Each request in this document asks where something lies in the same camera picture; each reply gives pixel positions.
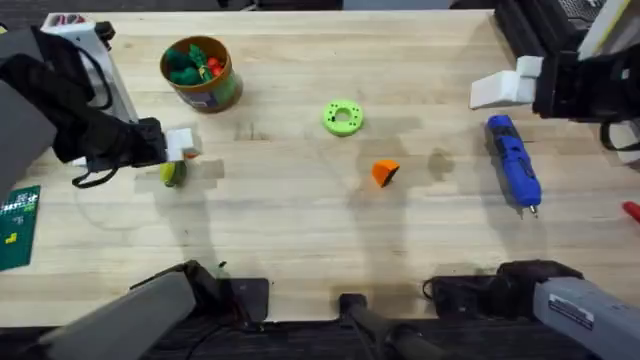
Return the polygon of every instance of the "black strap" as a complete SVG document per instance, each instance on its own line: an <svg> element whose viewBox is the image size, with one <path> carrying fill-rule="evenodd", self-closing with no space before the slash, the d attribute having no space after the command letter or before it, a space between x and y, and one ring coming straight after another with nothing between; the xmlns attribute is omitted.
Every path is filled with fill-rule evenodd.
<svg viewBox="0 0 640 360"><path fill-rule="evenodd" d="M620 152L639 151L640 150L640 142L637 142L637 143L631 144L631 145L627 145L627 146L623 146L621 148L616 147L615 145L613 145L613 143L611 142L611 135L610 135L611 124L614 124L614 123L617 123L617 122L619 122L619 121L607 120L607 121L603 122L600 125L600 142L602 143L602 146L604 146L605 149L611 150L611 151L620 151Z"/></svg>
<svg viewBox="0 0 640 360"><path fill-rule="evenodd" d="M87 170L87 172L84 175L78 176L77 178L71 180L71 184L73 184L73 186L77 187L78 189L88 189L94 186L102 185L107 181L111 180L111 178L118 172L118 169L119 168L117 166L114 166L113 169L111 169L111 171L109 171L107 175L101 177L100 179L82 182L86 178L88 178L89 175L91 175L91 172Z"/></svg>

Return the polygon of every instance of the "yellow-green object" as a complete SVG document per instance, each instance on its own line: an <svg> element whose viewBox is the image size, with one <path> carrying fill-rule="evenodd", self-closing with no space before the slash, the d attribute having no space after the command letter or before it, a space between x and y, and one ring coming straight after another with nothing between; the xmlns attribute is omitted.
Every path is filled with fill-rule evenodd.
<svg viewBox="0 0 640 360"><path fill-rule="evenodd" d="M160 165L160 178L167 187L183 185L187 178L187 163L177 161Z"/></svg>
<svg viewBox="0 0 640 360"><path fill-rule="evenodd" d="M360 130L363 118L364 113L358 104L349 100L334 100L324 108L322 122L333 135L349 136Z"/></svg>
<svg viewBox="0 0 640 360"><path fill-rule="evenodd" d="M202 80L205 82L213 80L213 74L211 74L211 69L209 69L209 66L207 65L207 55L204 51L200 50L196 45L191 44L189 45L189 57L191 58L191 61L196 64L198 73Z"/></svg>

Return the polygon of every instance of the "red object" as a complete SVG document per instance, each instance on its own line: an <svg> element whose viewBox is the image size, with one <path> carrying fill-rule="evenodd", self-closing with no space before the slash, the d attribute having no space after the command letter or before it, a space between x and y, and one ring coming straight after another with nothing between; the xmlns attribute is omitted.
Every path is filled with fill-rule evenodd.
<svg viewBox="0 0 640 360"><path fill-rule="evenodd" d="M634 203L633 201L626 201L622 204L622 208L637 222L640 222L640 205Z"/></svg>
<svg viewBox="0 0 640 360"><path fill-rule="evenodd" d="M220 61L216 58L209 58L209 60L207 60L207 66L213 71L214 67L220 66Z"/></svg>

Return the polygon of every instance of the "wooden table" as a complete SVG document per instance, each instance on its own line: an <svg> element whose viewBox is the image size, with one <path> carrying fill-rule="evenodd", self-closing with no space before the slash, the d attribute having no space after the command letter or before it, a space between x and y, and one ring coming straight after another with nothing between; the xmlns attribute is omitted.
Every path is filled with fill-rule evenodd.
<svg viewBox="0 0 640 360"><path fill-rule="evenodd" d="M270 318L329 319L342 292L393 316L432 316L420 283L555 259L640 305L640 225L620 208L640 175L594 129L505 110L544 189L540 219L507 205L472 81L510 66L486 11L89 14L109 20L112 54L141 116L194 126L204 156L183 190L156 168L76 190L81 170L52 153L17 186L42 184L32 263L0 274L0 326L64 324L186 259L227 261L271 281ZM174 41L221 39L244 80L217 115L184 105L158 70ZM336 138L325 104L352 99L366 124ZM369 171L401 164L385 189Z"/></svg>

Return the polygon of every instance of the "orange block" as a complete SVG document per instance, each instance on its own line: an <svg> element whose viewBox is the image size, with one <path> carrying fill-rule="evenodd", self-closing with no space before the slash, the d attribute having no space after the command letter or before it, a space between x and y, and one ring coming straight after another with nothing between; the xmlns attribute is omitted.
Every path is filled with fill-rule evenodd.
<svg viewBox="0 0 640 360"><path fill-rule="evenodd" d="M400 168L397 162L393 160L380 160L373 164L371 169L371 175L376 180L380 187L385 187L391 182L391 178L395 175L396 171Z"/></svg>

